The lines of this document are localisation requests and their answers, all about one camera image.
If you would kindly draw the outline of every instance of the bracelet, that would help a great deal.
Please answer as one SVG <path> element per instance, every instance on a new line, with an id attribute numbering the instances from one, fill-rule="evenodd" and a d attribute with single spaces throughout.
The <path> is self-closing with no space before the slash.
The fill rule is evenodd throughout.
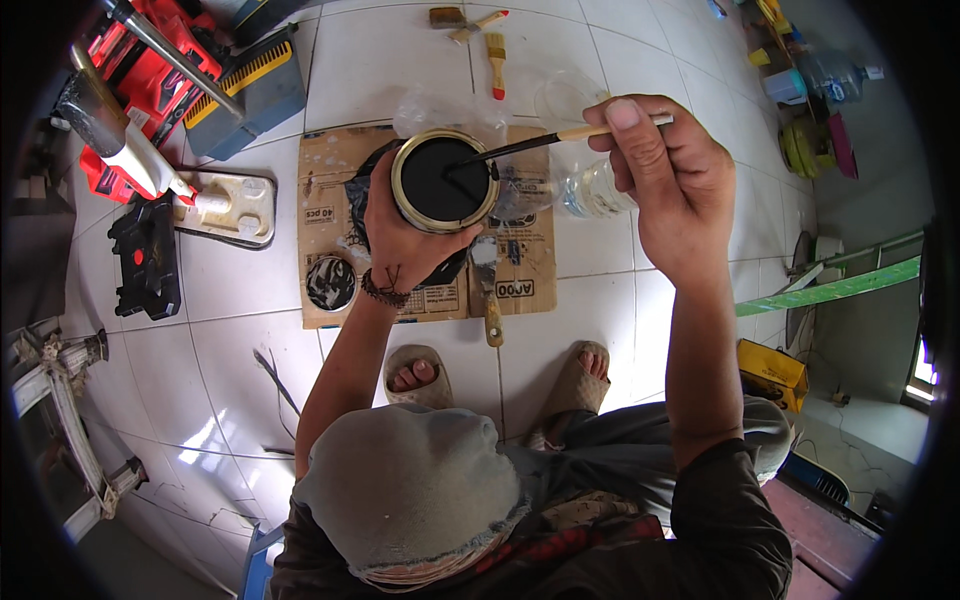
<path id="1" fill-rule="evenodd" d="M 410 299 L 410 292 L 407 292 L 406 294 L 400 294 L 399 292 L 387 292 L 381 290 L 373 284 L 373 279 L 371 278 L 372 271 L 373 269 L 368 269 L 367 272 L 363 274 L 363 278 L 360 282 L 360 287 L 363 288 L 363 291 L 367 292 L 367 295 L 374 300 L 379 300 L 397 310 L 406 306 L 407 301 Z"/>

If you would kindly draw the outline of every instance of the fingernail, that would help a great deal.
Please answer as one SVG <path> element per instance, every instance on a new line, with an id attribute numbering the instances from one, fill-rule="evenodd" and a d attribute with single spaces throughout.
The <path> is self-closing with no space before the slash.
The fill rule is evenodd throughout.
<path id="1" fill-rule="evenodd" d="M 628 130 L 640 122 L 640 108 L 628 98 L 614 100 L 607 106 L 607 123 L 616 130 Z"/>

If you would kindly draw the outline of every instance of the cardboard box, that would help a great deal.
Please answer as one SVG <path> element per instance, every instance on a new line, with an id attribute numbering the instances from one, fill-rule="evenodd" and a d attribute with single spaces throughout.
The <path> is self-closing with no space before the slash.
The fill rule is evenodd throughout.
<path id="1" fill-rule="evenodd" d="M 806 365 L 777 350 L 740 340 L 736 345 L 740 377 L 755 389 L 755 396 L 775 402 L 781 409 L 800 413 L 809 390 Z"/>
<path id="2" fill-rule="evenodd" d="M 515 142 L 544 133 L 541 128 L 510 127 L 508 140 Z M 310 133 L 300 140 L 297 234 L 304 329 L 342 325 L 349 314 L 352 304 L 336 313 L 325 312 L 314 305 L 306 295 L 306 274 L 314 261 L 330 254 L 348 261 L 357 277 L 370 268 L 370 254 L 360 244 L 353 228 L 343 184 L 353 178 L 374 150 L 392 139 L 396 139 L 393 129 L 379 126 Z M 545 148 L 526 154 L 529 156 L 514 162 L 511 177 L 516 178 L 523 193 L 533 200 L 546 193 L 544 184 L 549 179 L 549 163 Z M 488 218 L 487 231 L 490 230 L 496 230 L 500 247 L 496 280 L 502 313 L 515 315 L 556 308 L 552 208 L 506 224 Z M 470 281 L 468 266 L 450 285 L 414 292 L 406 308 L 397 315 L 397 322 L 482 317 L 484 303 L 476 292 L 478 286 Z"/>

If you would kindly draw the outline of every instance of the paint can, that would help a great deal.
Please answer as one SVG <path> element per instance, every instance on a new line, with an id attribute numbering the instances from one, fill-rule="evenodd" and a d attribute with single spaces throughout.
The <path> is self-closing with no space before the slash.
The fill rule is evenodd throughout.
<path id="1" fill-rule="evenodd" d="M 476 138 L 437 128 L 400 147 L 391 171 L 396 206 L 411 225 L 430 233 L 453 233 L 486 217 L 500 192 L 492 160 L 445 173 L 452 162 L 486 152 Z"/>
<path id="2" fill-rule="evenodd" d="M 306 295 L 321 310 L 335 313 L 347 308 L 356 291 L 357 274 L 340 256 L 321 256 L 307 271 Z"/>

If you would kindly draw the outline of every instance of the red power tool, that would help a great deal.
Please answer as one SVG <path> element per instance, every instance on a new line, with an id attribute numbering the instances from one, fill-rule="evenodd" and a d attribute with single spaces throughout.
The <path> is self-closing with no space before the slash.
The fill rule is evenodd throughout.
<path id="1" fill-rule="evenodd" d="M 199 3 L 194 6 L 183 0 L 182 6 L 177 0 L 131 0 L 131 4 L 212 81 L 220 79 L 221 61 L 229 51 L 213 41 L 216 23 L 208 13 L 201 12 Z M 89 54 L 124 112 L 156 148 L 204 94 L 170 62 L 112 19 L 90 44 Z M 149 190 L 134 190 L 89 146 L 81 153 L 80 166 L 94 194 L 123 204 L 130 201 L 134 191 L 149 200 L 156 198 Z"/>

